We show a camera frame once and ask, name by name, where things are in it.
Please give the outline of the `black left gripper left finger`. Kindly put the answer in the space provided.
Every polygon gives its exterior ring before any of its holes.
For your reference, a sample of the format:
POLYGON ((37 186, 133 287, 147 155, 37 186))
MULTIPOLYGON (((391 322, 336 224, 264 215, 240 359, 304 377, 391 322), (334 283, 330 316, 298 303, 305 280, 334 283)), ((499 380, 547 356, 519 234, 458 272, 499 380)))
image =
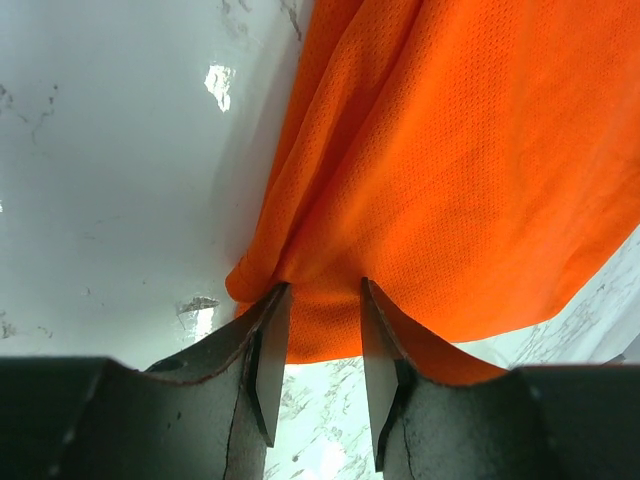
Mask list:
POLYGON ((258 479, 275 442, 291 289, 144 371, 106 357, 1 361, 5 479, 258 479))

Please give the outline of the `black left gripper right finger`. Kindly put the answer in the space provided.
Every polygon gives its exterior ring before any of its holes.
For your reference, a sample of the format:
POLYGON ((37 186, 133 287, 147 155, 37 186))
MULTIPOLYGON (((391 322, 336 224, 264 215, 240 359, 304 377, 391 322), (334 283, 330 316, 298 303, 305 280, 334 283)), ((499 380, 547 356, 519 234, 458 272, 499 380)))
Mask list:
POLYGON ((505 370, 448 343, 361 282, 374 464, 387 479, 635 479, 639 369, 505 370))

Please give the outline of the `orange t shirt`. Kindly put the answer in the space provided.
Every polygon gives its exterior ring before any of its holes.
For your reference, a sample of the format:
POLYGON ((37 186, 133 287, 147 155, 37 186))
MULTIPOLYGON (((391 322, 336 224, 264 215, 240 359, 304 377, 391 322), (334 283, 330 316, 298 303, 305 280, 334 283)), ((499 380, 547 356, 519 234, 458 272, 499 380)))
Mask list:
POLYGON ((361 353, 360 283, 417 366, 555 316, 639 223, 635 1, 318 1, 241 308, 292 288, 288 359, 361 353))

